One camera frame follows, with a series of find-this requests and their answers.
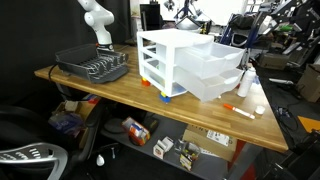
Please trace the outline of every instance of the dish rack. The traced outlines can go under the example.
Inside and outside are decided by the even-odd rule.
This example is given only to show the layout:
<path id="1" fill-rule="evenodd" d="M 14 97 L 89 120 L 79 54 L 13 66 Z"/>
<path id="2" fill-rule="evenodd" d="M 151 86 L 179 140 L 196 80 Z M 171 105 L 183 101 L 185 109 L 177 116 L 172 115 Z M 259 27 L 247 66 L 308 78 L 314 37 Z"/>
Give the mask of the dish rack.
<path id="1" fill-rule="evenodd" d="M 115 81 L 128 72 L 128 54 L 99 49 L 94 44 L 63 50 L 55 55 L 60 70 L 91 83 Z"/>

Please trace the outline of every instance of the pen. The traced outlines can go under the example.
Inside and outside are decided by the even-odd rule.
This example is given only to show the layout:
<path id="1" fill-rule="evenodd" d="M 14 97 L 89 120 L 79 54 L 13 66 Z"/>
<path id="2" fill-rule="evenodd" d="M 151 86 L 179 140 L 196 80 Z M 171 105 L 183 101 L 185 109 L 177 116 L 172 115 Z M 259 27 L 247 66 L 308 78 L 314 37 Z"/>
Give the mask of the pen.
<path id="1" fill-rule="evenodd" d="M 233 110 L 233 111 L 236 111 L 236 112 L 238 112 L 238 113 L 240 113 L 240 114 L 242 114 L 242 115 L 245 115 L 245 116 L 247 116 L 247 117 L 249 117 L 249 118 L 251 118 L 251 119 L 254 119 L 254 118 L 255 118 L 254 115 L 252 115 L 252 114 L 250 114 L 250 113 L 248 113 L 248 112 L 245 112 L 245 111 L 243 111 L 243 110 L 241 110 L 241 109 L 238 109 L 238 108 L 236 108 L 236 107 L 234 107 L 234 106 L 231 106 L 230 104 L 223 104 L 223 106 L 226 107 L 226 108 L 228 108 L 228 109 L 231 109 L 231 110 Z"/>

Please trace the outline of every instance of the wooden table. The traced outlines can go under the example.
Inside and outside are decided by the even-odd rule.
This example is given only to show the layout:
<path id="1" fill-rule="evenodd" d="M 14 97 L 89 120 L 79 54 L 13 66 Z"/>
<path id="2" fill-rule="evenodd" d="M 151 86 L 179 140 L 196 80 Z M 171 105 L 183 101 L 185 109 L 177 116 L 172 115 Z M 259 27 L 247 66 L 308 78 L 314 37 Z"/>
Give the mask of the wooden table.
<path id="1" fill-rule="evenodd" d="M 92 84 L 76 76 L 63 74 L 58 67 L 51 73 L 51 80 L 98 96 L 144 109 L 178 121 L 211 129 L 248 142 L 257 147 L 264 147 L 278 152 L 288 150 L 276 118 L 261 85 L 253 84 L 246 98 L 237 96 L 236 89 L 221 95 L 221 98 L 209 102 L 200 102 L 195 96 L 186 93 L 171 98 L 166 104 L 159 98 L 159 90 L 153 86 L 141 85 L 138 54 L 135 47 L 116 46 L 116 52 L 129 54 L 129 73 L 115 82 Z M 50 67 L 35 71 L 35 75 L 48 79 Z M 255 119 L 247 118 L 223 107 L 231 104 L 246 112 L 253 113 L 257 105 L 266 108 L 263 115 Z"/>

